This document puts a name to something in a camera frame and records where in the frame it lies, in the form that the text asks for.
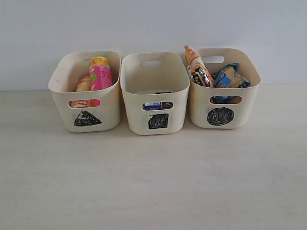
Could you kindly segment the purple juice carton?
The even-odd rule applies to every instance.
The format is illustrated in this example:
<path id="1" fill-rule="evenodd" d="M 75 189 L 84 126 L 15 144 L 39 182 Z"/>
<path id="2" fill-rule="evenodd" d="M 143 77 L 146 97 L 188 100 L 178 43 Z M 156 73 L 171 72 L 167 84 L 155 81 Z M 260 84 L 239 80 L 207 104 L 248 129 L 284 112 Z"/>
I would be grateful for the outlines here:
<path id="1" fill-rule="evenodd" d="M 167 94 L 170 92 L 156 92 L 155 94 Z M 158 110 L 165 110 L 165 109 L 170 109 L 173 106 L 173 103 L 171 101 L 168 102 L 156 102 L 157 104 L 157 109 Z"/>

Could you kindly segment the cream bin with circle mark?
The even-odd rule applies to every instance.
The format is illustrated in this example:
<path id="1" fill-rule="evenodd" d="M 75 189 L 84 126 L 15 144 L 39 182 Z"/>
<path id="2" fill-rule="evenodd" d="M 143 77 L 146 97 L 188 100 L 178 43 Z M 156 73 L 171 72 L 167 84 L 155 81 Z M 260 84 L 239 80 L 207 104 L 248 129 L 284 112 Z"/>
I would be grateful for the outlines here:
<path id="1" fill-rule="evenodd" d="M 238 73 L 251 85 L 247 88 L 208 88 L 191 83 L 189 90 L 189 116 L 193 124 L 202 128 L 236 129 L 242 127 L 251 111 L 260 76 L 248 56 L 232 48 L 200 48 L 200 56 L 222 56 L 221 63 L 207 62 L 210 73 L 231 63 L 239 63 Z"/>

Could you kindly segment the yellow chip can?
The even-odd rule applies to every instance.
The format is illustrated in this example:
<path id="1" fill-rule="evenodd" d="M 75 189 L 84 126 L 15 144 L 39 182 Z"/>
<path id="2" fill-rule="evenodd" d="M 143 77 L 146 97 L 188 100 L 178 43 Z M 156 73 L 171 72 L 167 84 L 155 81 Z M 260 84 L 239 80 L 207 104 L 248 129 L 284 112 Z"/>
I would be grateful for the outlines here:
<path id="1" fill-rule="evenodd" d="M 91 91 L 91 81 L 90 81 L 90 76 L 85 75 L 80 78 L 76 88 L 76 92 L 88 92 L 88 91 Z M 92 100 L 87 100 L 87 99 L 74 100 L 70 102 L 71 108 L 85 108 L 91 106 L 92 106 Z"/>

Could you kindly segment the cream bin with triangle mark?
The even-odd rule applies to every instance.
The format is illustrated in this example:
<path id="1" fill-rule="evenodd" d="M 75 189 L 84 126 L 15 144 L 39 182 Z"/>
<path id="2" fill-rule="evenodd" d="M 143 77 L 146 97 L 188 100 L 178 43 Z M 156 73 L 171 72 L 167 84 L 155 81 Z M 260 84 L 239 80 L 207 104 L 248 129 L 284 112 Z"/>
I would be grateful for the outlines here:
<path id="1" fill-rule="evenodd" d="M 97 56 L 110 61 L 113 85 L 107 89 L 77 92 L 79 79 L 89 74 L 89 61 Z M 74 133 L 106 131 L 120 122 L 120 65 L 121 58 L 114 51 L 77 52 L 64 56 L 56 67 L 48 88 L 64 126 Z M 99 106 L 72 108 L 72 101 L 97 99 Z"/>

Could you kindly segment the orange noodle packet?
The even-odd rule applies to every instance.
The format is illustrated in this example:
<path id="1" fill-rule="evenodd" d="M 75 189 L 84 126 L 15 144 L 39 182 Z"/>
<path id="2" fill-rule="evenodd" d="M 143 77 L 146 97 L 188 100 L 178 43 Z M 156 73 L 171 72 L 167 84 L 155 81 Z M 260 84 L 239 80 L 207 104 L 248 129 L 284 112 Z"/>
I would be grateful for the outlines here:
<path id="1" fill-rule="evenodd" d="M 213 78 L 204 65 L 199 53 L 189 46 L 184 46 L 184 48 L 188 64 L 187 71 L 191 81 L 203 87 L 213 88 Z"/>

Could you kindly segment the white blue milk carton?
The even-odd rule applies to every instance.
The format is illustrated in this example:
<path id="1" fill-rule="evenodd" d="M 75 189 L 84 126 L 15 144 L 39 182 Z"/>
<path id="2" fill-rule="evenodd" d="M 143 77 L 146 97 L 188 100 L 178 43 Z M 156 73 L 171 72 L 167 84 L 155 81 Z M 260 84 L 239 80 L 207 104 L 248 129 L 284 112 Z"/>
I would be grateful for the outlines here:
<path id="1" fill-rule="evenodd" d="M 145 111 L 160 110 L 162 108 L 162 104 L 161 104 L 161 102 L 143 103 L 142 108 Z"/>

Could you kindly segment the blue noodle packet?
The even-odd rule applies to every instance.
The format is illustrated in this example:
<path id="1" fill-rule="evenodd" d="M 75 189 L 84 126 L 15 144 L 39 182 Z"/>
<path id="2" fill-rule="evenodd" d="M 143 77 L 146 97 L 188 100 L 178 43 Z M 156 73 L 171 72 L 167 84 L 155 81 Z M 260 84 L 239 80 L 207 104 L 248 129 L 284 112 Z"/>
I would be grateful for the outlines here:
<path id="1" fill-rule="evenodd" d="M 238 73 L 239 63 L 231 63 L 219 71 L 213 73 L 215 88 L 247 88 L 250 81 Z M 239 96 L 213 96 L 210 102 L 213 104 L 238 104 L 242 100 Z"/>

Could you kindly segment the pink chip can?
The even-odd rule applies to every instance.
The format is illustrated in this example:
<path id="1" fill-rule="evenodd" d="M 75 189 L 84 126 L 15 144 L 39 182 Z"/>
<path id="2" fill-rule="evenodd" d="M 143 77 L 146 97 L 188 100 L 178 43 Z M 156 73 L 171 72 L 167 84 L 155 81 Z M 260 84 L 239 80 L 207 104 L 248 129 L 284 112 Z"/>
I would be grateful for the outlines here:
<path id="1" fill-rule="evenodd" d="M 111 64 L 102 56 L 94 57 L 89 62 L 91 91 L 103 90 L 113 85 Z"/>

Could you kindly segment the cream bin with square mark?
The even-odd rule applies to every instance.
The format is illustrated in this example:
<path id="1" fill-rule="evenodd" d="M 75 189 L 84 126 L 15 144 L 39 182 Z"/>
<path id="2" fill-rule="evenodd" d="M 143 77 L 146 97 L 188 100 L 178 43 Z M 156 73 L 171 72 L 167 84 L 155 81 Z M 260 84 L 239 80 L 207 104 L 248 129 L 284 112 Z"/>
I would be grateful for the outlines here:
<path id="1" fill-rule="evenodd" d="M 183 127 L 190 81 L 178 54 L 152 52 L 127 55 L 122 60 L 120 86 L 129 128 L 134 133 L 170 134 Z M 170 109 L 145 111 L 142 108 L 144 103 L 168 101 L 173 103 Z"/>

